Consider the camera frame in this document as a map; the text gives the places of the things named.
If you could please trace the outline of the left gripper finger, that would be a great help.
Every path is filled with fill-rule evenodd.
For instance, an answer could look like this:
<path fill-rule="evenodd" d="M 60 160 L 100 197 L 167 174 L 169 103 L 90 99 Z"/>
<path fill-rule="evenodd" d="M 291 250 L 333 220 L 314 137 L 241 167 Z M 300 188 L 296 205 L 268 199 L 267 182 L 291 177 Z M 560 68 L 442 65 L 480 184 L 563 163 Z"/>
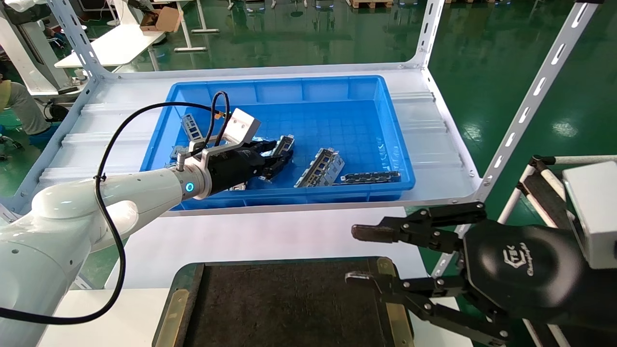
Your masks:
<path fill-rule="evenodd" d="M 294 153 L 293 150 L 290 150 L 264 157 L 265 164 L 260 178 L 262 178 L 262 180 L 271 181 L 291 161 Z"/>
<path fill-rule="evenodd" d="M 271 158 L 275 156 L 275 149 L 278 145 L 278 141 L 251 141 L 251 153 L 256 156 Z"/>

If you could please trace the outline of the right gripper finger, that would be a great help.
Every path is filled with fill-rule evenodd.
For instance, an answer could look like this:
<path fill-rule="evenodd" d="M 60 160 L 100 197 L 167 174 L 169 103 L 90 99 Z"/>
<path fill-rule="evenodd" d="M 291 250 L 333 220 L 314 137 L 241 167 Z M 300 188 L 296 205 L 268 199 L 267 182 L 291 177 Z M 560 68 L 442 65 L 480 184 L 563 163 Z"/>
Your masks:
<path fill-rule="evenodd" d="M 506 345 L 512 337 L 508 316 L 496 308 L 488 309 L 487 320 L 432 302 L 433 298 L 468 294 L 461 277 L 401 279 L 397 275 L 352 271 L 346 273 L 345 282 L 370 288 L 381 302 L 401 305 L 422 321 L 487 346 Z"/>
<path fill-rule="evenodd" d="M 385 216 L 375 226 L 356 224 L 352 236 L 367 242 L 406 242 L 418 247 L 453 254 L 463 241 L 444 227 L 475 224 L 487 218 L 482 202 L 419 209 L 405 217 Z"/>

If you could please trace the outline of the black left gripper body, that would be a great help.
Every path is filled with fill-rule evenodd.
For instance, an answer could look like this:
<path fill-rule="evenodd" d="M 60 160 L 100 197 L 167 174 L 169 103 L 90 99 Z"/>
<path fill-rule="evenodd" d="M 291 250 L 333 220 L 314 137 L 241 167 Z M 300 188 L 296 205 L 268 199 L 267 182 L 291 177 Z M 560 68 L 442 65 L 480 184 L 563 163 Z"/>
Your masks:
<path fill-rule="evenodd" d="M 248 147 L 240 147 L 209 157 L 207 170 L 210 174 L 209 195 L 215 195 L 254 176 L 260 176 L 265 166 L 265 157 Z"/>

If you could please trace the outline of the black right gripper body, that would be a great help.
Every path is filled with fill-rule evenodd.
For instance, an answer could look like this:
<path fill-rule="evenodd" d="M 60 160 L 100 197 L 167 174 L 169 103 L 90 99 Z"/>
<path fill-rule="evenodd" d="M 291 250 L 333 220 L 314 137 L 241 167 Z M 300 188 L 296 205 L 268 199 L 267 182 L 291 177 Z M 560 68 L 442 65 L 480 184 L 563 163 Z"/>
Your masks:
<path fill-rule="evenodd" d="M 472 287 L 512 318 L 616 327 L 616 270 L 591 268 L 571 231 L 480 222 L 464 257 Z"/>

